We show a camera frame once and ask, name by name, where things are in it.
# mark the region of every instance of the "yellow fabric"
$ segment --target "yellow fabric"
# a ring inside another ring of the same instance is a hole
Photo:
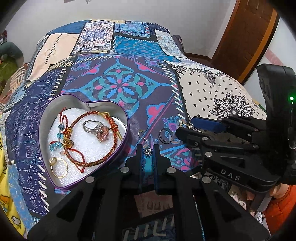
[[[0,133],[0,205],[6,213],[8,219],[21,235],[24,235],[26,228],[17,213],[15,204],[10,195],[8,169],[5,164],[4,150]]]

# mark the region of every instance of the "pink stripe on wall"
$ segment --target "pink stripe on wall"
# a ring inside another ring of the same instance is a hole
[[[283,66],[284,64],[280,59],[270,50],[268,49],[264,55],[272,64],[275,65],[281,65]]]

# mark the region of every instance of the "pink gemstone ring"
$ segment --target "pink gemstone ring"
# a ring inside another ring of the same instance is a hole
[[[85,124],[88,122],[96,122],[99,124],[96,125],[96,127],[94,129],[92,129],[92,128],[85,126]],[[99,140],[99,142],[104,142],[109,139],[110,128],[103,125],[103,123],[100,121],[87,120],[87,121],[83,122],[82,127],[83,127],[84,131],[86,131],[87,133],[94,134],[96,136],[96,138]]]

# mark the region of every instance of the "pink gemstone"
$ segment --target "pink gemstone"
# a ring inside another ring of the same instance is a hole
[[[109,128],[107,126],[102,126],[98,133],[96,134],[96,137],[100,142],[108,140],[109,137]]]

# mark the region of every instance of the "white foam padding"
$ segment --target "white foam padding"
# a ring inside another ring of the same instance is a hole
[[[63,115],[67,116],[68,121],[69,121],[68,126],[70,126],[74,120],[76,120],[80,115],[82,115],[86,112],[88,112],[88,111],[83,110],[83,109],[72,108],[72,109],[68,109],[68,110],[63,111]],[[124,137],[125,132],[126,132],[125,125],[117,118],[113,118],[113,119],[114,119],[115,123],[118,125],[118,129],[119,129],[121,136]],[[93,161],[101,159],[102,157],[104,157],[105,155],[107,155],[109,153],[109,151],[111,150],[111,148],[113,146],[114,137],[113,137],[113,132],[110,130],[109,139],[104,142],[99,142],[99,140],[95,137],[94,134],[87,133],[83,130],[82,124],[83,124],[83,122],[85,122],[87,120],[100,121],[107,127],[110,127],[110,124],[101,115],[88,115],[88,116],[82,118],[81,120],[79,120],[76,123],[76,125],[73,127],[73,133],[70,138],[74,142],[74,145],[72,148],[77,149],[78,151],[80,151],[84,155],[85,162],[93,162]],[[86,126],[89,128],[94,128],[97,124],[98,123],[88,122],[88,123],[86,123]],[[68,185],[86,177],[91,172],[93,172],[95,169],[100,167],[101,164],[93,166],[93,167],[86,167],[84,170],[84,173],[81,173],[76,168],[76,166],[67,158],[67,156],[65,154],[61,154],[64,151],[64,148],[57,149],[56,151],[53,151],[53,152],[50,151],[49,143],[52,141],[58,141],[58,137],[57,137],[57,133],[59,132],[58,125],[59,125],[59,115],[55,119],[55,121],[49,131],[49,134],[48,134],[48,138],[47,138],[48,151],[50,152],[51,157],[59,157],[59,158],[64,159],[67,162],[67,164],[68,164],[67,175],[64,178],[56,178],[50,169],[49,160],[44,160],[44,162],[47,162],[45,164],[45,166],[47,168],[47,172],[48,172],[49,176],[51,177],[51,179],[53,180],[53,182],[56,184],[56,186],[65,187],[65,186],[68,186]],[[118,138],[116,149],[118,148],[120,143],[121,143],[121,141]],[[77,152],[73,152],[73,151],[69,151],[69,153],[71,154],[71,156],[75,160],[82,162],[82,157],[80,154],[78,154]],[[55,174],[57,176],[62,176],[66,171],[65,163],[63,161],[57,161],[57,163],[53,166],[53,171],[55,172]]]

